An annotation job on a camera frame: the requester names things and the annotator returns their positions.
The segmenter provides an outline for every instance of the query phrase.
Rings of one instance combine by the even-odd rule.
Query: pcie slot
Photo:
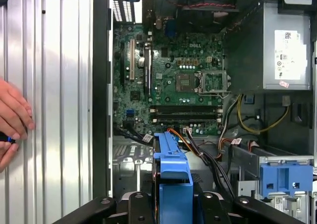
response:
[[[216,112],[216,106],[150,106],[150,113],[180,113],[180,112]]]
[[[120,84],[124,88],[125,66],[124,66],[124,42],[120,43]]]
[[[150,46],[144,50],[144,94],[151,95],[152,54]]]
[[[130,40],[130,80],[135,77],[135,39]]]

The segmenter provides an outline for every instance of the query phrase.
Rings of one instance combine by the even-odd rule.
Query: metal side panel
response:
[[[1,224],[50,224],[92,198],[91,5],[0,8],[0,76],[23,92],[36,122],[0,174]]]

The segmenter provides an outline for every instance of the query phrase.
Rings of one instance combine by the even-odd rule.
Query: green circuit board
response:
[[[144,51],[141,45],[146,43],[146,38],[141,25],[122,25],[114,30],[113,122],[116,126],[123,127],[128,121],[142,134],[164,132],[168,127],[173,127],[173,121],[168,124],[154,121],[151,118],[151,106],[221,107],[222,99],[219,97],[195,93],[197,79],[193,79],[198,71],[222,70],[221,36],[187,34],[170,40],[163,31],[154,33],[150,95],[144,90]],[[133,79],[131,59],[135,64]],[[209,78],[207,86],[220,90],[221,76]],[[191,128],[194,136],[218,134],[218,123],[214,119],[203,123],[175,120],[175,124],[181,131]]]
[[[194,92],[199,83],[194,74],[222,70],[222,55],[220,36],[184,34],[174,40],[163,33],[154,36],[154,104],[221,105],[217,97]],[[222,78],[218,75],[207,81],[215,90],[221,90]]]

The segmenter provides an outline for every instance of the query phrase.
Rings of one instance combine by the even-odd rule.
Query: blue plastic drive caddy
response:
[[[194,190],[187,158],[169,132],[154,136],[160,146],[160,152],[154,153],[155,162],[160,162],[160,223],[192,224]]]

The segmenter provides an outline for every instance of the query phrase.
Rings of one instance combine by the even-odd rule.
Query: motherboard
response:
[[[140,134],[169,127],[219,134],[220,94],[227,89],[222,59],[219,34],[170,36],[121,25],[114,30],[114,125]]]

